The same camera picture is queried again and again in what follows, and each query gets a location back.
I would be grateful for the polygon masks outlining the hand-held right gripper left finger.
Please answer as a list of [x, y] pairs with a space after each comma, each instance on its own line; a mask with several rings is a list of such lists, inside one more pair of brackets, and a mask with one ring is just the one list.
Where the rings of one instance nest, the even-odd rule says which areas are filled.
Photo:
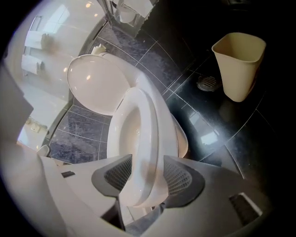
[[63, 165], [66, 198], [74, 213], [88, 218], [121, 218], [119, 194], [131, 175], [132, 155]]

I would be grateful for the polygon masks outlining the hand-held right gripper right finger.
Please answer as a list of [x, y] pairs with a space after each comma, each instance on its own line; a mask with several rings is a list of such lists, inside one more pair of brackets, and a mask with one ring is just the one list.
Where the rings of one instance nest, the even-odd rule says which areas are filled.
[[134, 237], [247, 237], [272, 211], [269, 198], [226, 168], [173, 156], [164, 157], [164, 177], [189, 183], [125, 230]]

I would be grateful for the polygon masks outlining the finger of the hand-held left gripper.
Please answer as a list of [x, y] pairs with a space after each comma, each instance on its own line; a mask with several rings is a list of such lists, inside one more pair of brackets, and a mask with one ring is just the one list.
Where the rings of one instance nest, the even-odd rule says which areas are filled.
[[43, 145], [38, 151], [37, 154], [39, 156], [48, 157], [50, 153], [50, 147], [48, 145]]

